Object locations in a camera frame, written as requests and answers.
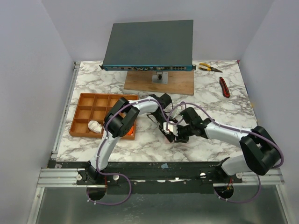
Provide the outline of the white pink-trimmed underwear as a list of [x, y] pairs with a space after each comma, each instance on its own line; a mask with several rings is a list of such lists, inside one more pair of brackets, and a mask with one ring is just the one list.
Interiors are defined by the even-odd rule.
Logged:
[[95, 120], [90, 120], [88, 122], [88, 129], [94, 133], [101, 133], [103, 130], [103, 126]]

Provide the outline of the brown compartment tray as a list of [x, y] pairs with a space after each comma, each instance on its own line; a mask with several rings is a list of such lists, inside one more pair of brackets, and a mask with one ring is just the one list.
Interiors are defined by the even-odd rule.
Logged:
[[91, 120], [104, 124], [104, 118], [115, 103], [124, 97], [127, 100], [138, 100], [137, 95], [81, 93], [73, 121], [70, 135], [73, 137], [102, 138], [103, 133], [95, 133], [88, 128]]

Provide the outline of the pink navy-trimmed underwear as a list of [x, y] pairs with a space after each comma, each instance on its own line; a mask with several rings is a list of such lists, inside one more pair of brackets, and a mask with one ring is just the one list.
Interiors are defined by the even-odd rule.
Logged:
[[165, 137], [165, 142], [166, 143], [172, 143], [172, 138], [171, 137]]

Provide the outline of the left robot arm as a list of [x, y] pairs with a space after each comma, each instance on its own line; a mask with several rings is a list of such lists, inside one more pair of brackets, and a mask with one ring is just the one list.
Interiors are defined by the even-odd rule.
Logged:
[[104, 118], [103, 136], [95, 155], [88, 162], [87, 178], [93, 184], [103, 181], [103, 172], [117, 142], [134, 126], [139, 115], [153, 114], [159, 124], [166, 122], [164, 109], [172, 104], [168, 94], [158, 97], [154, 94], [139, 100], [120, 98]]

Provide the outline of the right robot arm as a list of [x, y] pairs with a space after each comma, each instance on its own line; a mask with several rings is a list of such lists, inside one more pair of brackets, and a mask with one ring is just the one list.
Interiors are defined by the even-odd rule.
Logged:
[[279, 161], [283, 161], [277, 145], [261, 126], [238, 129], [217, 124], [210, 118], [203, 120], [192, 107], [187, 107], [180, 114], [186, 125], [168, 127], [176, 141], [187, 142], [189, 137], [197, 136], [223, 141], [241, 149], [242, 155], [229, 157], [220, 162], [220, 168], [215, 171], [215, 178], [221, 183], [227, 182], [232, 175], [242, 172], [265, 175]]

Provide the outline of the orange rolled cloth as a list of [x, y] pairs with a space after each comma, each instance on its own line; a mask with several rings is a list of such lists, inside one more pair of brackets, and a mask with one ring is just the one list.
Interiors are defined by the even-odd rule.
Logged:
[[127, 133], [128, 136], [135, 136], [135, 128], [136, 128], [136, 125], [133, 125], [131, 127], [131, 129], [129, 130], [129, 132]]

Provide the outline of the wooden base board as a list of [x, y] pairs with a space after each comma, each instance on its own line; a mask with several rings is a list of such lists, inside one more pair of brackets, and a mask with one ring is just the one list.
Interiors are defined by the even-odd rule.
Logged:
[[194, 72], [129, 71], [127, 72], [124, 89], [179, 95], [193, 95]]

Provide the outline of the red black utility knife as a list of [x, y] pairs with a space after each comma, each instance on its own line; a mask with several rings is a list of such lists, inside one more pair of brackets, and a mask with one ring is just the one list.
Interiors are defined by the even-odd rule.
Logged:
[[223, 77], [219, 78], [219, 83], [220, 83], [220, 86], [221, 86], [221, 89], [222, 89], [223, 96], [226, 97], [226, 98], [230, 98], [230, 92], [229, 92], [229, 89], [228, 89], [227, 84], [226, 84]]

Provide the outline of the black mounting rail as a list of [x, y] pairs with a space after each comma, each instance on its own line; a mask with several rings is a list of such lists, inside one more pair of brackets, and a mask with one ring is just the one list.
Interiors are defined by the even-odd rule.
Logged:
[[109, 162], [101, 174], [86, 165], [78, 169], [77, 185], [92, 193], [108, 194], [212, 194], [214, 186], [242, 183], [228, 176], [218, 162]]

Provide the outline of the grey metal stand bracket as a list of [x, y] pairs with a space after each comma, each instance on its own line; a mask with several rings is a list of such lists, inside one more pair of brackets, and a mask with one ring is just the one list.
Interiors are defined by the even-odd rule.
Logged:
[[168, 72], [157, 71], [152, 75], [152, 83], [168, 84]]

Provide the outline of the yellow handled pliers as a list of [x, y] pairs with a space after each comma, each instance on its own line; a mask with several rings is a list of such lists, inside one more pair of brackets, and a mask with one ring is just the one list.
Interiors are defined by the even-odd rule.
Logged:
[[222, 73], [221, 70], [217, 69], [217, 68], [214, 68], [206, 63], [199, 63], [199, 70], [202, 70], [202, 71], [213, 71], [213, 72], [219, 72], [219, 73]]

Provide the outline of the network switch grey blue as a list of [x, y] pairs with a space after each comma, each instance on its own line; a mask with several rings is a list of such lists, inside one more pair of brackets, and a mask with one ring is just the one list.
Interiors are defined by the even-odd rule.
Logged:
[[193, 20], [115, 23], [105, 71], [192, 71]]

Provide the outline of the aluminium frame rail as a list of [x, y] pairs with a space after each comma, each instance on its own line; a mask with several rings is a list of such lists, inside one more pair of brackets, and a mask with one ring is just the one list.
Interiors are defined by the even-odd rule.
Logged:
[[42, 187], [50, 188], [50, 187], [57, 187], [57, 186], [63, 187], [65, 185], [64, 182], [66, 183], [66, 179], [70, 178], [70, 176], [68, 176], [68, 175], [63, 176], [64, 173], [66, 173], [66, 171], [64, 171], [64, 169], [61, 168], [62, 166], [60, 164], [58, 164], [58, 166], [56, 167], [56, 165], [57, 165], [56, 158], [57, 158], [57, 154], [59, 151], [61, 137], [64, 133], [64, 127], [65, 127], [65, 123], [66, 123], [66, 119], [67, 119], [67, 114], [69, 111], [71, 98], [72, 98], [73, 91], [75, 88], [75, 83], [77, 80], [80, 64], [81, 64], [81, 62], [74, 63], [74, 70], [73, 70], [73, 74], [72, 74], [71, 84], [70, 84], [68, 94], [66, 97], [66, 102], [65, 102], [63, 114], [62, 114], [62, 117], [60, 120], [59, 129], [58, 129], [57, 135], [55, 137], [54, 146], [51, 151], [50, 160], [48, 162], [48, 164], [50, 164], [50, 162], [54, 162], [54, 168], [42, 168], [41, 169], [39, 178], [38, 178], [38, 182], [37, 182], [37, 186], [40, 188], [42, 188]]

